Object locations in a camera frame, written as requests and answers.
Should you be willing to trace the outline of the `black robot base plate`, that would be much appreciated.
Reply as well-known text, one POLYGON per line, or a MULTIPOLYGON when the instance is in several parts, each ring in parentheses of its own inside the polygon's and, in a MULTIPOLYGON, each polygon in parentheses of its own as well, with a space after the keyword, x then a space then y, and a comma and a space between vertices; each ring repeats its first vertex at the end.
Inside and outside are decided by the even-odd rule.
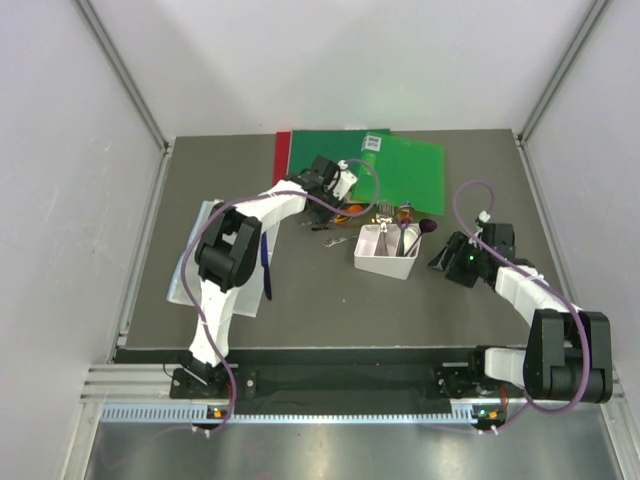
POLYGON ((277 395, 284 393, 318 400, 323 394, 352 397, 356 392, 409 392, 419 399, 432 399, 490 394, 498 389, 493 380, 476 382, 473 373, 462 365, 382 360, 244 361, 231 370, 222 365, 200 367, 191 363, 177 369, 173 380, 177 383, 170 392, 174 399, 227 398, 244 403, 275 401, 277 395))

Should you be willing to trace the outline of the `dark blue table knife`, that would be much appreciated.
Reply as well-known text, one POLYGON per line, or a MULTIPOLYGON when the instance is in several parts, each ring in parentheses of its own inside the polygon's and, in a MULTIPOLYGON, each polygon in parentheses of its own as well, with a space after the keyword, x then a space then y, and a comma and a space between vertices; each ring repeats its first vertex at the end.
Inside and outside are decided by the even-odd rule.
POLYGON ((273 294, 272 294, 272 284, 271 284, 271 274, 270 274, 270 260, 269 260, 267 232, 263 232, 261 236, 260 259, 261 259, 261 266, 263 269, 264 295, 269 301, 271 301, 273 298, 273 294))

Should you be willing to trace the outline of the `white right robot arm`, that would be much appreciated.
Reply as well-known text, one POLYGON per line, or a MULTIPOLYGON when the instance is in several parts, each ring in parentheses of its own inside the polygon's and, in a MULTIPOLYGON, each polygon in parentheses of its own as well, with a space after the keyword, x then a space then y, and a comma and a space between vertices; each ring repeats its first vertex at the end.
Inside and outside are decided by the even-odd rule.
POLYGON ((476 221, 474 238, 454 232, 429 267, 471 288, 484 281, 506 300, 529 327, 524 348, 478 346, 465 368, 442 366, 442 391, 460 398, 469 390, 487 396, 503 384, 534 400, 605 403, 613 394, 611 332, 608 318, 566 306, 536 268, 517 257, 509 223, 493 223, 487 213, 476 221))

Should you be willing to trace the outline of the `silver spoon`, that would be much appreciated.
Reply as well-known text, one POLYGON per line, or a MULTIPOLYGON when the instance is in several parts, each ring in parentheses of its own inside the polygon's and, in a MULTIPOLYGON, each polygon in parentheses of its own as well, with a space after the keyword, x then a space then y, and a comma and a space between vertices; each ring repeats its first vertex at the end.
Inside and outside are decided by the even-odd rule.
POLYGON ((414 220, 414 211, 409 208, 402 208, 396 211, 396 224, 403 232, 414 220))

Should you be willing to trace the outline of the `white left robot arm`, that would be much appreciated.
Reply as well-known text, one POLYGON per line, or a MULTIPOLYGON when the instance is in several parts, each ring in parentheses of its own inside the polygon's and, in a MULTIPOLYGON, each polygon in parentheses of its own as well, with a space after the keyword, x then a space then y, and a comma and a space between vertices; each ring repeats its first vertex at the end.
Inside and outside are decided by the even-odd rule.
POLYGON ((356 182, 347 161, 318 156, 311 167, 261 194, 214 205, 185 251, 194 255, 201 293, 195 297, 185 288, 198 324, 183 367, 203 395, 216 396, 226 387, 227 374, 220 364, 229 352, 234 305, 259 263, 263 234, 302 212, 316 223, 328 222, 356 182))

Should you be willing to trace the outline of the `black iridescent spoon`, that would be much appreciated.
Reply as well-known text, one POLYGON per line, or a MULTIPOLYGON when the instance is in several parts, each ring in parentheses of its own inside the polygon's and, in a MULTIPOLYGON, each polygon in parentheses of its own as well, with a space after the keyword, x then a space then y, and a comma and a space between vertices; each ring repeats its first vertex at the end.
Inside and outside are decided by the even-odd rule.
POLYGON ((435 220, 422 219, 418 223, 418 228, 419 228, 419 233, 418 233, 416 239, 410 245, 410 247, 405 250, 405 256, 406 257, 409 257, 412 254, 413 250, 417 247, 421 237, 424 234, 431 233, 431 232, 435 231, 438 228, 438 224, 437 224, 437 222, 435 220))

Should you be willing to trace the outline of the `white divided plastic container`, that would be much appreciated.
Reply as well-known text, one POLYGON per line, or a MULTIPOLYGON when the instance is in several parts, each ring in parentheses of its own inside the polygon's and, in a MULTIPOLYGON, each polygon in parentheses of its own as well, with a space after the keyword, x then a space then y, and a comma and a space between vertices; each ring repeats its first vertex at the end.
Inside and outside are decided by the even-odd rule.
POLYGON ((407 280, 420 251, 418 223, 401 229, 392 224, 383 236, 377 224, 362 226, 354 250, 354 267, 369 273, 407 280))

